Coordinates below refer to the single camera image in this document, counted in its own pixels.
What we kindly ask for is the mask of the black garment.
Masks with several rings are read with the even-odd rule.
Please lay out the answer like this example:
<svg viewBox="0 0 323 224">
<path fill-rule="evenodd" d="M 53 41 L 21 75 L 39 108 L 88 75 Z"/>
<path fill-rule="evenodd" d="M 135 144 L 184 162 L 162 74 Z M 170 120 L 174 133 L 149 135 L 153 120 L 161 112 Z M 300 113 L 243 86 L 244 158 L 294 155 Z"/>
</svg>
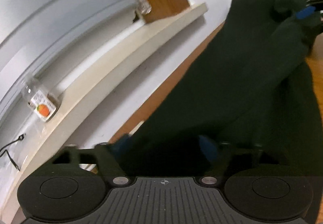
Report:
<svg viewBox="0 0 323 224">
<path fill-rule="evenodd" d="M 232 0 L 220 32 L 131 137 L 112 145 L 133 176 L 194 176 L 219 166 L 219 145 L 279 152 L 322 175 L 322 121 L 306 56 L 320 15 L 305 0 Z M 217 147 L 212 165 L 199 137 Z"/>
</svg>

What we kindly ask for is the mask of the clear bottle orange label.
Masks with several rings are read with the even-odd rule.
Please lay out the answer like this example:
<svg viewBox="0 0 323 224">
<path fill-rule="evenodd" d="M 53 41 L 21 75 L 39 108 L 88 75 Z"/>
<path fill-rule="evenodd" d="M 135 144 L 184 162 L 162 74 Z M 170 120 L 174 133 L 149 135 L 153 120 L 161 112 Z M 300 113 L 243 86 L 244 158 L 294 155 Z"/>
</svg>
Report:
<svg viewBox="0 0 323 224">
<path fill-rule="evenodd" d="M 22 97 L 42 122 L 48 122 L 60 107 L 58 99 L 34 77 L 22 81 Z"/>
</svg>

